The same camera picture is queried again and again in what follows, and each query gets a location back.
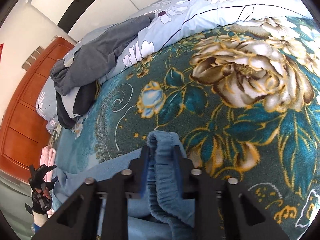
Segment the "green floral blanket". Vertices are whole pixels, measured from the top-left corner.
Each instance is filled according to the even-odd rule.
[[[245,24],[185,38],[106,82],[62,131],[58,166],[78,173],[152,130],[176,132],[195,166],[244,181],[297,239],[320,207],[320,33],[303,18]]]

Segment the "metal screw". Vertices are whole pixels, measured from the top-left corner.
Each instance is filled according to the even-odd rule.
[[[238,179],[237,178],[229,178],[228,182],[232,185],[238,184]]]
[[[121,174],[124,176],[129,176],[132,174],[132,170],[125,169],[125,170],[121,171]]]
[[[193,169],[193,170],[191,170],[191,174],[192,174],[192,175],[201,175],[201,174],[202,174],[202,171],[199,170],[199,169]]]
[[[85,184],[87,184],[87,185],[91,185],[91,184],[93,184],[94,182],[95,182],[96,180],[94,179],[94,178],[86,178],[85,180],[84,180],[84,183]]]

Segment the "red paper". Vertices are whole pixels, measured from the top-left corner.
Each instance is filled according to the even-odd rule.
[[[1,62],[1,54],[2,54],[3,43],[0,44],[0,62]]]

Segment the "pink towel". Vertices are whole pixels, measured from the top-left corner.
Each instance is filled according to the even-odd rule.
[[[49,146],[46,146],[42,148],[42,154],[40,157],[40,166],[42,164],[45,164],[47,166],[52,166],[54,165],[54,159],[56,157],[56,150],[53,148],[49,148]],[[52,172],[49,171],[47,174],[44,176],[44,181],[51,181],[52,180]]]

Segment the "wooden bed frame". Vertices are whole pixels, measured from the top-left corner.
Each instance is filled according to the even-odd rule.
[[[28,69],[16,88],[0,128],[0,170],[28,182],[29,166],[39,167],[41,149],[48,145],[47,121],[36,112],[39,93],[57,59],[73,49],[65,39],[56,38]]]

